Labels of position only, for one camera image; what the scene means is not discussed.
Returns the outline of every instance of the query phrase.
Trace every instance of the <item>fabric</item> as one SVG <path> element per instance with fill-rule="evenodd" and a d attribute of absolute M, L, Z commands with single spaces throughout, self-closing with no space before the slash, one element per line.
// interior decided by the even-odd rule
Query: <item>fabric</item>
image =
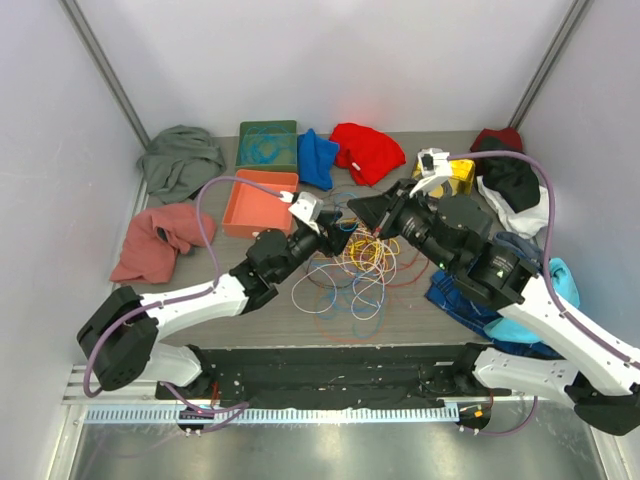
<path fill-rule="evenodd" d="M 312 128 L 298 137 L 298 174 L 300 181 L 322 190 L 331 190 L 333 180 L 329 170 L 340 145 L 316 135 Z"/>
<path fill-rule="evenodd" d="M 531 261 L 538 269 L 542 266 L 542 249 L 535 243 L 525 240 L 517 233 L 497 232 L 493 236 L 493 243 L 510 248 L 518 256 Z"/>
<path fill-rule="evenodd" d="M 458 323 L 489 340 L 504 352 L 524 357 L 560 358 L 555 350 L 541 342 L 522 344 L 491 338 L 484 331 L 484 327 L 499 319 L 500 315 L 463 297 L 455 287 L 453 278 L 445 272 L 438 271 L 433 274 L 431 287 L 425 297 Z"/>
<path fill-rule="evenodd" d="M 404 152 L 391 137 L 355 123 L 336 126 L 329 140 L 340 145 L 335 164 L 348 168 L 358 185 L 373 186 L 404 165 Z"/>
<path fill-rule="evenodd" d="M 209 215 L 202 214 L 209 243 L 216 230 Z M 171 279 L 178 253 L 188 255 L 192 245 L 204 247 L 193 205 L 177 203 L 149 208 L 131 220 L 111 273 L 115 283 L 165 283 Z"/>
<path fill-rule="evenodd" d="M 227 167 L 209 132 L 178 125 L 153 139 L 138 159 L 138 168 L 147 193 L 168 204 L 186 200 Z"/>
<path fill-rule="evenodd" d="M 580 295 L 567 264 L 560 258 L 552 258 L 549 261 L 549 270 L 556 293 L 578 308 Z M 484 331 L 491 338 L 505 342 L 535 343 L 541 341 L 535 333 L 509 318 L 492 321 L 484 327 Z"/>
<path fill-rule="evenodd" d="M 518 131 L 513 127 L 503 128 L 502 130 L 491 130 L 489 128 L 485 128 L 480 132 L 480 134 L 476 137 L 471 145 L 470 150 L 472 152 L 481 152 L 482 142 L 487 137 L 493 137 L 499 140 L 505 147 L 506 150 L 515 150 L 516 152 L 524 152 L 524 145 L 522 144 L 522 137 L 518 133 Z"/>
<path fill-rule="evenodd" d="M 516 213 L 509 206 L 500 193 L 484 185 L 484 177 L 478 177 L 478 191 L 489 206 L 498 214 L 504 228 L 517 233 L 522 238 L 532 238 L 538 231 L 549 223 L 549 194 L 547 189 L 538 186 L 540 202 L 532 208 Z"/>
<path fill-rule="evenodd" d="M 483 130 L 471 146 L 472 152 L 512 150 L 522 152 L 522 139 L 513 128 Z M 476 176 L 484 178 L 487 188 L 500 193 L 511 209 L 520 213 L 540 201 L 538 177 L 531 166 L 510 157 L 489 157 L 474 160 Z"/>

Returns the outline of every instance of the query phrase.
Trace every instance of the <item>white cloth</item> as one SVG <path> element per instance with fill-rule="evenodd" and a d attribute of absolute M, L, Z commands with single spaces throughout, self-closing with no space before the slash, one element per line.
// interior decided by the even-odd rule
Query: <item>white cloth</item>
<path fill-rule="evenodd" d="M 520 213 L 515 213 L 498 192 L 485 187 L 482 177 L 478 177 L 478 191 L 496 211 L 504 228 L 509 232 L 517 233 L 522 238 L 532 238 L 549 223 L 549 193 L 543 186 L 540 186 L 540 203 Z"/>

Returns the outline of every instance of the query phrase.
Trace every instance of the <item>gray cloth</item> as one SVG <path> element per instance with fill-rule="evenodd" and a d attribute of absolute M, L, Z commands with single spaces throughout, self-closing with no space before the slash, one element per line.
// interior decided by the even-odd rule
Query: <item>gray cloth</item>
<path fill-rule="evenodd" d="M 186 200 L 227 166 L 209 132 L 178 125 L 153 139 L 138 159 L 138 168 L 147 181 L 147 193 L 167 204 Z"/>

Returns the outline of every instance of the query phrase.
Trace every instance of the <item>red cloth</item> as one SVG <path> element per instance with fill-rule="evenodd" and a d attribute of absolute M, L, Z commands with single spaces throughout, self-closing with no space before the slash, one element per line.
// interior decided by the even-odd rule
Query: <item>red cloth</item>
<path fill-rule="evenodd" d="M 358 185 L 375 185 L 404 165 L 404 152 L 391 137 L 355 123 L 336 126 L 329 140 L 340 145 L 335 164 L 348 168 Z"/>
<path fill-rule="evenodd" d="M 471 151 L 477 152 L 478 148 L 480 148 L 480 143 L 484 137 L 495 137 L 500 140 L 505 145 L 509 145 L 511 148 L 516 149 L 519 152 L 524 152 L 524 147 L 522 146 L 522 138 L 520 134 L 515 128 L 507 127 L 502 130 L 489 130 L 485 128 L 480 132 L 476 140 L 471 145 Z"/>
<path fill-rule="evenodd" d="M 209 243 L 216 224 L 202 214 Z M 163 240 L 158 234 L 164 231 Z M 196 222 L 196 209 L 186 203 L 149 208 L 133 217 L 127 230 L 120 262 L 111 273 L 116 283 L 166 283 L 171 279 L 178 253 L 187 254 L 192 245 L 205 244 Z"/>

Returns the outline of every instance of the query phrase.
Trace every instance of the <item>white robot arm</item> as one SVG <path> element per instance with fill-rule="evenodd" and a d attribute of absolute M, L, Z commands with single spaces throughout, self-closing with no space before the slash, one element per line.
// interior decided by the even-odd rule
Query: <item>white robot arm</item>
<path fill-rule="evenodd" d="M 447 157 L 438 150 L 421 152 L 422 180 L 402 180 L 382 195 L 350 200 L 349 208 L 381 239 L 401 235 L 451 274 L 467 298 L 516 320 L 564 357 L 539 360 L 468 345 L 453 365 L 455 381 L 555 400 L 611 434 L 634 429 L 640 424 L 640 350 L 568 303 L 559 310 L 531 263 L 488 240 L 491 219 L 469 197 L 442 199 L 435 211 L 424 208 L 416 196 L 449 178 Z M 316 251 L 341 253 L 349 239 L 335 212 L 320 212 L 322 204 L 312 195 L 288 200 L 298 230 L 289 237 L 262 232 L 247 259 L 217 285 L 141 296 L 124 287 L 104 302 L 78 334 L 103 389 L 146 379 L 172 383 L 188 398 L 207 392 L 213 374 L 200 350 L 160 341 L 204 321 L 261 308 L 277 294 L 273 284 Z"/>

